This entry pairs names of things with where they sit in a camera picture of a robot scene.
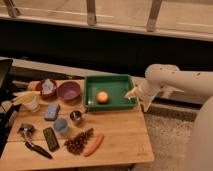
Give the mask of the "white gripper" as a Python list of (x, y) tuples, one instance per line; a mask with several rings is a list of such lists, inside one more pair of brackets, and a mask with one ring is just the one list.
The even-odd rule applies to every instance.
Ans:
[(143, 110), (147, 112), (156, 95), (157, 95), (156, 87), (153, 86), (146, 79), (144, 79), (136, 87), (136, 89), (133, 88), (132, 90), (128, 91), (125, 94), (125, 98), (131, 99), (137, 96), (142, 101)]

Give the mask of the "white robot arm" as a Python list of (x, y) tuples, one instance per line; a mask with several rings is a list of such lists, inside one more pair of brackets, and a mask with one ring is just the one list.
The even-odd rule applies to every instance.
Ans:
[(168, 86), (208, 97), (197, 114), (182, 171), (213, 171), (213, 72), (152, 64), (145, 70), (145, 78), (125, 98), (141, 99), (147, 111), (156, 95)]

